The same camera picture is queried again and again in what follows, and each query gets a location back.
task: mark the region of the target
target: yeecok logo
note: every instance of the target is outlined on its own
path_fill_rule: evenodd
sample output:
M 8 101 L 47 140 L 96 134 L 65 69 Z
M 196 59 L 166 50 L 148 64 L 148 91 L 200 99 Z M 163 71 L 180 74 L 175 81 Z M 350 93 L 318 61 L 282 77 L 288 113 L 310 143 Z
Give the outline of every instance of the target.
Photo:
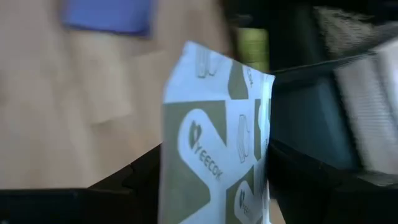
M 198 159 L 202 161 L 203 165 L 216 177 L 216 180 L 219 180 L 223 171 L 221 171 L 217 163 L 209 156 L 208 151 L 204 150 L 200 145 L 201 132 L 202 128 L 200 124 L 192 121 L 189 131 L 189 145 L 192 152 L 198 155 Z
M 239 207 L 243 210 L 244 215 L 249 219 L 252 220 L 253 215 L 247 205 L 244 203 L 244 190 L 241 190 L 241 194 L 239 196 Z

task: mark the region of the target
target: white and olive green packet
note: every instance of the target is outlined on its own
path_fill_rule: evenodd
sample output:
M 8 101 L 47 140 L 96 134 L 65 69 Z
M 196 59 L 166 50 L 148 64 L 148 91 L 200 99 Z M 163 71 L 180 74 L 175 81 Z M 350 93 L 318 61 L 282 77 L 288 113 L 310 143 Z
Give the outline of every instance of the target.
M 274 78 L 185 44 L 164 90 L 159 223 L 266 223 Z

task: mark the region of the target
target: green object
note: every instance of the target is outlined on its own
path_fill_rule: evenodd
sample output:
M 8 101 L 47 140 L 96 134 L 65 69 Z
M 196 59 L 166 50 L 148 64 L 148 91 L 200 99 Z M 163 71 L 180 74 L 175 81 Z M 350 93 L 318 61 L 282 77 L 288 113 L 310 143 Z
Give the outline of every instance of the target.
M 269 70 L 268 33 L 266 30 L 239 28 L 238 49 L 244 64 L 262 72 Z

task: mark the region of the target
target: wooden floor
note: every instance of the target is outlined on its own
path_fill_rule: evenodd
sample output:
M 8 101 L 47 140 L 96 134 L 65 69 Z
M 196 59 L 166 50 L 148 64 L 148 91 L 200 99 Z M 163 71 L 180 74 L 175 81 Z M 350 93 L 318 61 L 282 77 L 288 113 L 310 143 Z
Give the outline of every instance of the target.
M 61 1 L 0 1 L 0 189 L 87 187 L 161 141 L 186 40 L 228 54 L 214 0 L 158 1 L 151 40 L 62 27 Z

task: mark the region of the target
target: blue object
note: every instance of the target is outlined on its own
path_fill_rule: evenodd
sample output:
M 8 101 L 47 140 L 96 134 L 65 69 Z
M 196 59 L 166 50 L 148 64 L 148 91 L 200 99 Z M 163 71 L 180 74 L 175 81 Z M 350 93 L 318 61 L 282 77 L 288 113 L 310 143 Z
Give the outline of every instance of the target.
M 150 34 L 153 0 L 68 0 L 63 23 L 83 29 Z

